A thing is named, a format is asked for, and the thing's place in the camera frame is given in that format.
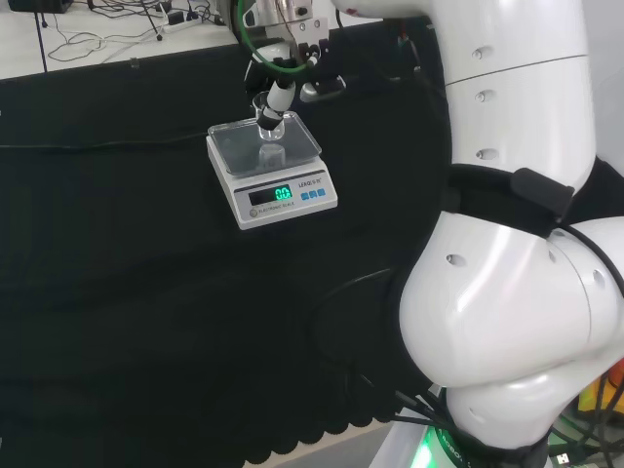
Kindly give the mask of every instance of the power strip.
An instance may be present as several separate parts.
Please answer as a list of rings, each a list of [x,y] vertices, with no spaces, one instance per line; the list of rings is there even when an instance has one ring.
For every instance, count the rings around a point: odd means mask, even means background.
[[[191,21],[180,22],[178,24],[165,24],[163,26],[163,32],[168,33],[168,32],[181,31],[182,29],[186,29],[187,27],[195,26],[201,23],[202,23],[202,19],[197,18],[197,19],[192,19]]]

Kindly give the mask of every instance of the green cable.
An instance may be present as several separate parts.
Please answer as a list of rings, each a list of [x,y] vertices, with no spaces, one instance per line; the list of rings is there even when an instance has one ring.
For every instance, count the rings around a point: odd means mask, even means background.
[[[305,70],[307,68],[307,65],[300,65],[297,68],[284,68],[283,66],[278,66],[275,63],[270,62],[269,60],[267,60],[266,58],[260,55],[260,53],[254,47],[254,44],[252,44],[250,36],[247,33],[247,29],[245,28],[245,23],[243,22],[243,3],[244,3],[244,0],[238,0],[238,24],[241,29],[241,37],[243,38],[243,42],[247,44],[247,47],[249,47],[252,50],[255,56],[258,57],[260,61],[264,63],[266,66],[268,66],[272,70],[275,70],[279,73],[289,73],[290,75],[295,75],[296,73],[299,73]]]

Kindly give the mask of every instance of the black strap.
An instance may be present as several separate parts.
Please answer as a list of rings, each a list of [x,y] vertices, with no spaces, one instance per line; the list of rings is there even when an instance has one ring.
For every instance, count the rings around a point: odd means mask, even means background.
[[[574,189],[530,169],[514,173],[453,165],[444,210],[547,238],[571,204]]]

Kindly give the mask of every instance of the green led light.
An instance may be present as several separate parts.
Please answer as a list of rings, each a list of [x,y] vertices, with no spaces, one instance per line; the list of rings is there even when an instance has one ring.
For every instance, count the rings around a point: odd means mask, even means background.
[[[411,463],[411,468],[435,468],[436,462],[433,460],[433,455],[429,449],[429,438],[431,437],[433,429],[429,428],[425,435],[422,444],[416,451],[416,455]]]
[[[293,195],[288,187],[276,188],[275,189],[275,199],[276,200],[288,200],[292,198]]]

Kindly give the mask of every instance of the yellow object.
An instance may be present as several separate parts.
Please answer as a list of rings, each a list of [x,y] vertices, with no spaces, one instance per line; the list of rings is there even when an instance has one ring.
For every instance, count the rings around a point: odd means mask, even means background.
[[[581,392],[578,396],[578,410],[580,412],[594,412],[596,410],[596,406],[598,404],[598,390],[600,388],[601,381],[600,379],[596,380],[589,387]],[[603,410],[606,409],[609,402],[613,399],[615,395],[615,387],[606,382],[604,386],[604,394],[603,394]],[[620,398],[620,401],[617,402],[615,406],[615,411],[619,412],[621,415],[624,415],[624,397]]]

